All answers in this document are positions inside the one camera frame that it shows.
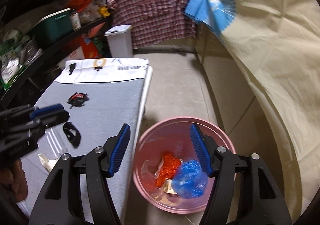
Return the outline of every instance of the red and black object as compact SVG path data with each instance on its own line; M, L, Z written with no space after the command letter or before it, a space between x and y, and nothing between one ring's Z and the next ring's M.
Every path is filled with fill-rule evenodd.
M84 102L89 100L87 93L74 93L71 97L68 99L68 104L72 107L82 107Z

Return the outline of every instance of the blue cloth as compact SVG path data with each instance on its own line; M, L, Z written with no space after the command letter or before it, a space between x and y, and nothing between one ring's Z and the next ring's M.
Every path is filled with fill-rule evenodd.
M196 160L183 162L172 179L172 189L184 199L203 195L208 184L208 177Z
M184 14L197 24L207 24L220 37L236 17L236 3L235 0L189 0Z

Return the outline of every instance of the orange plastic bag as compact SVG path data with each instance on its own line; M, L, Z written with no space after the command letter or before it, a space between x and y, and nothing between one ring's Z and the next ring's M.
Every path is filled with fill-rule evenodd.
M181 161L179 158L174 158L172 154L167 153L162 157L162 166L160 167L160 171L158 172L156 178L156 186L161 187L164 184L166 178L172 179L181 165Z
M82 47L84 58L86 59L98 59L101 58L101 55L98 53L96 45L91 41L87 34L83 33L81 36L70 41L66 46L63 47L63 50L72 52L78 47Z
M67 7L70 7L71 9L76 9L77 12L83 11L92 0L70 0L67 3Z
M94 36L96 36L99 32L99 30L101 30L101 28L104 26L105 22L99 24L98 26L93 27L92 29L90 29L88 31L88 36L89 38L93 38Z

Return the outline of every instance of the black clamp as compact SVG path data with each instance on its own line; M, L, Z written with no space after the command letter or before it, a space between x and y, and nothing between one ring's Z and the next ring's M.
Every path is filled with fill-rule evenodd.
M271 172L256 153L250 157L233 154L199 132L211 158L215 177L212 192L199 225L226 225L234 189L234 175L242 174L237 219L229 225L292 225L288 207Z
M121 225L108 183L120 167L130 139L130 127L124 124L118 135L86 155L63 154L46 179L32 210L29 225L89 225L84 220L80 194L80 174L86 174L92 218L95 225Z
M45 129L69 119L61 104L41 108L24 105L0 112L0 168L38 148Z

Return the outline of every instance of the bottle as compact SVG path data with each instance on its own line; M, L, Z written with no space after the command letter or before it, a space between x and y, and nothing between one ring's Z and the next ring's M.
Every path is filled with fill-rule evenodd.
M81 22L80 22L79 14L76 11L76 9L71 10L70 20L71 20L72 29L74 31L76 31L76 30L81 28Z
M110 16L111 14L108 12L107 1L102 1L102 6L99 8L99 13L103 18Z

